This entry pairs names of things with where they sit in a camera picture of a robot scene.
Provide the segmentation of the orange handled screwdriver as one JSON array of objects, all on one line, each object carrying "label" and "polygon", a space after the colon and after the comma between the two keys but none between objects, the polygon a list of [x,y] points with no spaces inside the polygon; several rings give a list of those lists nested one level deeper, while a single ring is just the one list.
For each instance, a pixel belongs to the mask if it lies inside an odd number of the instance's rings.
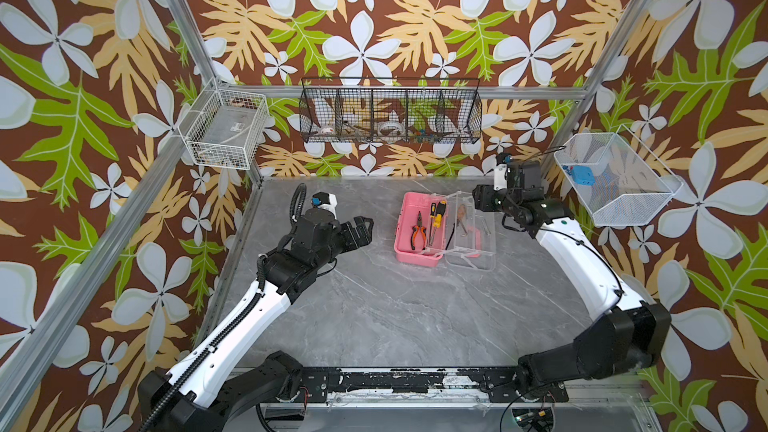
[{"label": "orange handled screwdriver", "polygon": [[466,236],[468,234],[467,228],[466,228],[466,217],[467,217],[467,208],[465,204],[460,204],[457,208],[457,217],[456,217],[456,223],[460,227],[462,231],[462,235]]}]

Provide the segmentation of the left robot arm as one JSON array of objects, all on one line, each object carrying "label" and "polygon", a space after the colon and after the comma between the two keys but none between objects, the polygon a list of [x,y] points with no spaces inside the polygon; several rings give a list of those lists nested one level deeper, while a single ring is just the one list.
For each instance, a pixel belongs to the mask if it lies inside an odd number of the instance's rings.
[{"label": "left robot arm", "polygon": [[302,366],[282,352],[254,372],[231,373],[271,323],[335,267],[339,255],[371,243],[373,227],[363,216],[341,223],[323,208],[294,213],[289,234],[259,256],[256,279],[235,308],[185,359],[142,380],[141,430],[221,431],[254,405],[295,394]]}]

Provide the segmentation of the yellow black nut driver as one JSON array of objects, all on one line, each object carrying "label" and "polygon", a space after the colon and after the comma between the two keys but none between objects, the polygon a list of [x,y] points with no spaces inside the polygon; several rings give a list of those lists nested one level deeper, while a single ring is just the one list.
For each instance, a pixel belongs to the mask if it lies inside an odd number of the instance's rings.
[{"label": "yellow black nut driver", "polygon": [[441,200],[434,204],[433,213],[432,213],[432,216],[433,216],[432,224],[434,228],[439,229],[442,227],[446,209],[447,209],[446,200]]}]

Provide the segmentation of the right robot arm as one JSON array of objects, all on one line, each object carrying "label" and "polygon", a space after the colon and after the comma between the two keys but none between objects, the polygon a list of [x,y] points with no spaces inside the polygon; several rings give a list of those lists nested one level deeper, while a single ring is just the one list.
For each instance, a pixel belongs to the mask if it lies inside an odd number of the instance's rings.
[{"label": "right robot arm", "polygon": [[671,314],[644,298],[588,241],[570,209],[548,197],[540,165],[502,155],[494,182],[473,189],[475,209],[512,219],[511,230],[535,239],[571,281],[592,320],[571,343],[519,358],[510,383],[518,397],[535,399],[570,380],[597,380],[655,365]]}]

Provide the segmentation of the pink plastic tool box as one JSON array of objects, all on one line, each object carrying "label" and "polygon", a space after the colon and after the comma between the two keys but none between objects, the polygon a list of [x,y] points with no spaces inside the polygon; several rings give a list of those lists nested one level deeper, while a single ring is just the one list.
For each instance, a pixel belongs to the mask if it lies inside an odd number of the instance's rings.
[{"label": "pink plastic tool box", "polygon": [[[433,207],[441,201],[447,201],[447,209],[442,227],[433,227]],[[467,208],[466,228],[462,231],[456,223],[457,208],[465,204]],[[428,244],[422,251],[410,249],[412,226],[416,215],[421,211],[426,228]],[[407,192],[404,195],[394,242],[396,259],[404,264],[430,267],[440,262],[455,267],[478,271],[489,271],[496,263],[496,233],[493,226],[494,215],[474,208],[472,195],[468,192],[455,192],[448,195]]]}]

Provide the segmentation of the orange handled pliers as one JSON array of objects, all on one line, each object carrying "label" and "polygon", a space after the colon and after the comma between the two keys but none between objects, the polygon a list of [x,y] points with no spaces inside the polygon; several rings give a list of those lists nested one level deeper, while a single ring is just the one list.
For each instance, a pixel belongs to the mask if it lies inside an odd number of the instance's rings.
[{"label": "orange handled pliers", "polygon": [[428,244],[428,238],[426,234],[426,228],[423,224],[422,212],[419,211],[416,215],[416,222],[412,226],[410,235],[410,249],[413,252],[422,251]]}]

